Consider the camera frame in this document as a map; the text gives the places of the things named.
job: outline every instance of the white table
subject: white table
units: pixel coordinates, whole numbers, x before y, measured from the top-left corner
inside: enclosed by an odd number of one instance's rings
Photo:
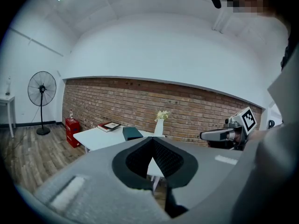
[[[0,105],[7,105],[7,116],[8,116],[8,124],[10,129],[11,137],[14,138],[14,132],[11,125],[11,120],[14,122],[14,128],[15,128],[15,110],[14,110],[14,95],[5,95],[0,94]]]
[[[93,129],[89,129],[74,134],[74,138],[78,140],[82,145],[85,146],[85,151],[88,153],[89,150],[94,151],[97,149],[101,149],[101,148],[105,148],[105,147],[109,147],[115,144],[125,142],[126,140],[123,137],[122,128],[123,127],[120,127],[116,130],[107,133],[100,130],[99,128],[93,128]],[[153,133],[142,131],[142,130],[139,130],[139,132],[144,137],[151,137],[154,135]],[[160,177],[164,177],[164,176],[153,158],[149,163],[147,174],[152,176],[151,179],[152,181],[153,179],[155,179],[153,185],[153,190],[155,191],[158,182],[160,180]]]

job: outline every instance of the red cabinet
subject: red cabinet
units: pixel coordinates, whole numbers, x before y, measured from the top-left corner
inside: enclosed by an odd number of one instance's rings
[[[72,147],[78,147],[80,143],[73,137],[75,133],[79,133],[80,124],[77,120],[65,119],[66,140]]]

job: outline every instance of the white ceiling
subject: white ceiling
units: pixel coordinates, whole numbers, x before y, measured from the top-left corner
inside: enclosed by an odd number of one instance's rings
[[[119,18],[144,13],[175,13],[194,16],[211,23],[220,10],[211,0],[46,0],[61,19],[77,34]],[[287,44],[285,27],[274,18],[233,13],[227,7],[217,31],[246,42],[258,55],[265,50],[282,49]]]

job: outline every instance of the fan base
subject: fan base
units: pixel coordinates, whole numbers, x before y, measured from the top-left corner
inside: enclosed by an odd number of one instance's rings
[[[50,133],[50,129],[47,128],[47,127],[44,127],[44,128],[38,128],[36,130],[36,133],[39,134],[39,135],[46,135],[48,133]]]

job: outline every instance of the flowers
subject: flowers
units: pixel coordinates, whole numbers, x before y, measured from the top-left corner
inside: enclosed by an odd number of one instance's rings
[[[170,115],[169,111],[159,111],[157,114],[157,118],[155,119],[155,121],[157,122],[158,119],[167,119],[168,115]]]

